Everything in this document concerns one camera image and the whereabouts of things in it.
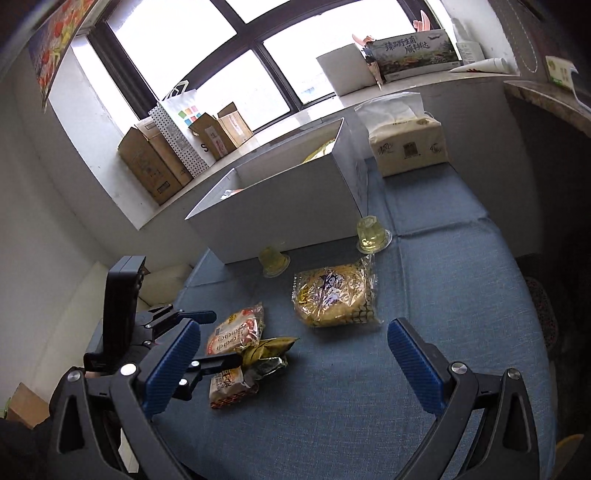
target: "snack package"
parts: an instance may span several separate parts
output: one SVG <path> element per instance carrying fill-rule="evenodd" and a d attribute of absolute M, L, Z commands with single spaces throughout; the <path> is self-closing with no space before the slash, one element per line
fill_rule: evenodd
<path fill-rule="evenodd" d="M 258 392 L 257 381 L 287 367 L 285 353 L 297 338 L 261 340 L 242 351 L 242 367 L 225 370 L 212 377 L 209 387 L 211 408 L 222 408 Z"/>
<path fill-rule="evenodd" d="M 240 352 L 247 346 L 258 345 L 264 327 L 261 303 L 233 313 L 210 335 L 206 353 Z"/>
<path fill-rule="evenodd" d="M 252 377 L 245 377 L 242 368 L 224 370 L 212 377 L 209 387 L 209 405 L 211 408 L 222 408 L 256 392 L 258 392 L 258 384 Z"/>
<path fill-rule="evenodd" d="M 358 262 L 298 273 L 291 294 L 296 312 L 312 327 L 377 321 L 373 255 Z"/>
<path fill-rule="evenodd" d="M 242 368 L 248 369 L 252 378 L 260 380 L 287 367 L 285 353 L 297 340 L 297 337 L 261 340 L 257 346 L 250 346 L 242 352 Z"/>

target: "blue gripper pad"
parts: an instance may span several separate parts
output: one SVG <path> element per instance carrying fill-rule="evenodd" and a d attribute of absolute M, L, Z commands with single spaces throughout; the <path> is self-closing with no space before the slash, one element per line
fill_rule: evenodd
<path fill-rule="evenodd" d="M 148 418 L 166 409 L 200 343 L 199 324 L 188 322 L 145 382 L 142 409 Z"/>
<path fill-rule="evenodd" d="M 398 320 L 388 326 L 388 346 L 423 410 L 441 415 L 446 408 L 444 382 Z"/>

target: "metal screw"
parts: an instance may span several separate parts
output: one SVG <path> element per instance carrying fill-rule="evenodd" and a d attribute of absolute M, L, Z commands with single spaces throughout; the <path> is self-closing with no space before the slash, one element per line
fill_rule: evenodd
<path fill-rule="evenodd" d="M 519 380 L 521 378 L 521 374 L 516 368 L 510 368 L 507 370 L 507 375 L 509 375 L 509 378 L 512 378 L 513 380 Z"/>
<path fill-rule="evenodd" d="M 137 369 L 138 368 L 134 364 L 125 364 L 119 371 L 121 372 L 121 375 L 127 377 L 129 375 L 133 375 Z"/>
<path fill-rule="evenodd" d="M 463 375 L 468 371 L 468 367 L 461 362 L 452 363 L 452 372 L 458 375 Z"/>
<path fill-rule="evenodd" d="M 70 373 L 68 373 L 67 379 L 68 382 L 77 382 L 81 376 L 82 373 L 80 373 L 80 370 L 72 370 Z"/>

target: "tissue pack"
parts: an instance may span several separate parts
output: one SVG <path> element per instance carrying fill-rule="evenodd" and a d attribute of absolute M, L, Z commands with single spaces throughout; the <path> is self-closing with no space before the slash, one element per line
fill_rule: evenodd
<path fill-rule="evenodd" d="M 425 114 L 420 93 L 386 95 L 355 110 L 382 177 L 449 161 L 441 123 Z"/>

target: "window frame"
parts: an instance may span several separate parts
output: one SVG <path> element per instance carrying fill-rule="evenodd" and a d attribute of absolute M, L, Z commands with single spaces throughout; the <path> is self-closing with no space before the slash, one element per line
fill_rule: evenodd
<path fill-rule="evenodd" d="M 113 0 L 105 8 L 94 27 L 88 32 L 87 37 L 131 109 L 138 118 L 146 118 L 159 99 L 107 23 L 108 18 L 121 1 Z M 294 113 L 335 95 L 333 92 L 312 102 L 302 103 L 284 73 L 263 45 L 263 41 L 303 20 L 356 1 L 359 0 L 290 0 L 246 23 L 226 0 L 210 0 L 236 31 L 236 35 L 211 52 L 178 82 L 188 81 L 187 90 L 198 89 L 225 66 L 248 50 L 252 50 L 290 109 L 284 115 L 257 128 L 255 133 L 263 130 Z M 441 28 L 437 17 L 425 0 L 392 1 L 397 1 L 400 4 L 411 22 L 421 18 L 420 11 L 423 10 L 429 15 L 432 28 Z"/>

